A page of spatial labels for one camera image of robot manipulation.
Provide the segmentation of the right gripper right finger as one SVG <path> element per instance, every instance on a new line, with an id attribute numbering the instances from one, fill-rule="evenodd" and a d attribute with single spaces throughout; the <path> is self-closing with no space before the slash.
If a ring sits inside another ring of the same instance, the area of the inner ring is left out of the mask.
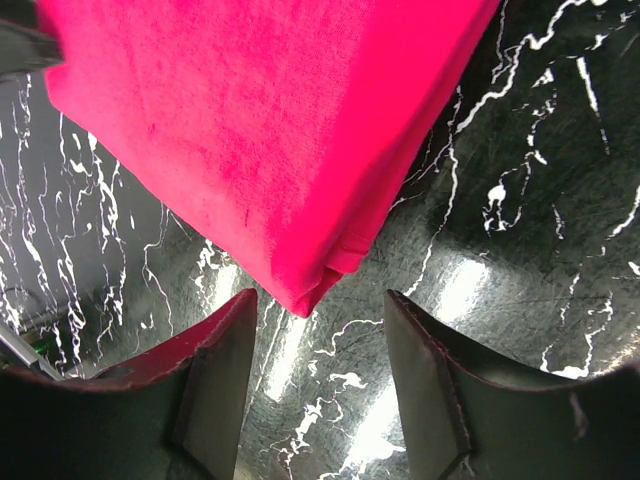
<path id="1" fill-rule="evenodd" d="M 413 478 L 638 477 L 637 364 L 586 381 L 546 373 L 394 290 L 384 326 Z"/>

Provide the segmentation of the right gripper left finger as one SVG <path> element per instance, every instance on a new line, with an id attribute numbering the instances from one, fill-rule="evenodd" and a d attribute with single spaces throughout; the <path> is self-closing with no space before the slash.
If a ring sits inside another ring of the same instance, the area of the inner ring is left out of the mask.
<path id="1" fill-rule="evenodd" d="M 90 379 L 1 372 L 5 479 L 230 479 L 253 360 L 258 296 Z"/>

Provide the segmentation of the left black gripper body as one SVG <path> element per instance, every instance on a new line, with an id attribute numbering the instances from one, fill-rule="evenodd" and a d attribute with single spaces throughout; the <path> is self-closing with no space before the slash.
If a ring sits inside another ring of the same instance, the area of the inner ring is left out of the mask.
<path id="1" fill-rule="evenodd" d="M 37 26 L 35 18 L 1 18 L 1 82 L 60 65 L 57 42 Z"/>

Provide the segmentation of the bright pink t shirt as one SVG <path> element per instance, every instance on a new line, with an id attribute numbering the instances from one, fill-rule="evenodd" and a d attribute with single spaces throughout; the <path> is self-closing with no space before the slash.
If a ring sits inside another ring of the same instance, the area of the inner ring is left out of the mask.
<path id="1" fill-rule="evenodd" d="M 52 104 L 306 317 L 358 270 L 495 1 L 41 1 Z"/>

